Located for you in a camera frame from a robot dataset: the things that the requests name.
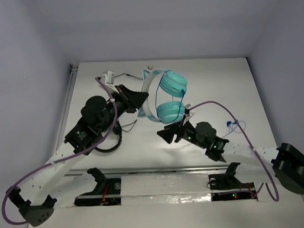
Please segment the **teal cat ear headphones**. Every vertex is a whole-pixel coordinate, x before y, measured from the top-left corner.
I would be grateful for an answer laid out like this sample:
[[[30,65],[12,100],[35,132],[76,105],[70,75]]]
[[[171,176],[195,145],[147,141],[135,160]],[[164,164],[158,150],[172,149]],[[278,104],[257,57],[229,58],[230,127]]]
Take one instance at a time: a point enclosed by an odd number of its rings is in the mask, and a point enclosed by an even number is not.
[[[143,70],[142,92],[149,97],[139,109],[139,118],[148,118],[155,123],[173,124],[184,118],[184,96],[187,79],[173,70]]]

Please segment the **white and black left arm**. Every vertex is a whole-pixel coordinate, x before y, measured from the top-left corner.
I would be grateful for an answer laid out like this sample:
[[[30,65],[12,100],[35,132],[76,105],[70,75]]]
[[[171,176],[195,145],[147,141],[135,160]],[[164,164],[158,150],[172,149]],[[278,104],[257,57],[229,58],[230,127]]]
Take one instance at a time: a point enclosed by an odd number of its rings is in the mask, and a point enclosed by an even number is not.
[[[64,137],[63,144],[43,166],[19,179],[6,192],[1,213],[10,200],[24,218],[24,224],[36,227],[47,221],[58,202],[51,195],[56,184],[76,163],[104,142],[123,113],[135,113],[147,100],[148,92],[129,90],[124,85],[103,86],[109,96],[90,97],[81,109],[81,118]]]

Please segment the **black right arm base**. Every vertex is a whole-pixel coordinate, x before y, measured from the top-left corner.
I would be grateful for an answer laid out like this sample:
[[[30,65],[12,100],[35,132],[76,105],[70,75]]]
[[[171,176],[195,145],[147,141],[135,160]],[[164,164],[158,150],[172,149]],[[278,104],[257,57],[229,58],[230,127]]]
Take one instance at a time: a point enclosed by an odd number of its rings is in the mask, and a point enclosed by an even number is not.
[[[213,202],[234,200],[257,200],[253,182],[242,183],[236,177],[238,162],[232,162],[225,173],[210,174],[207,188],[211,190]]]

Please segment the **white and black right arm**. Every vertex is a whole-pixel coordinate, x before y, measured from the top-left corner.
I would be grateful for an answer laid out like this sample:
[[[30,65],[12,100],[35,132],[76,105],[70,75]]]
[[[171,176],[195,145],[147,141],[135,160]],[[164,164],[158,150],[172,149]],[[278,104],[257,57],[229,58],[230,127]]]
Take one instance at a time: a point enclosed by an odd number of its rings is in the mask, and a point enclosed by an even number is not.
[[[207,185],[214,192],[246,191],[247,183],[267,183],[281,184],[288,191],[304,195],[304,155],[292,144],[252,148],[217,136],[217,131],[204,121],[196,126],[176,122],[157,135],[168,144],[186,140],[204,149],[212,161],[227,163],[225,173],[209,176]]]

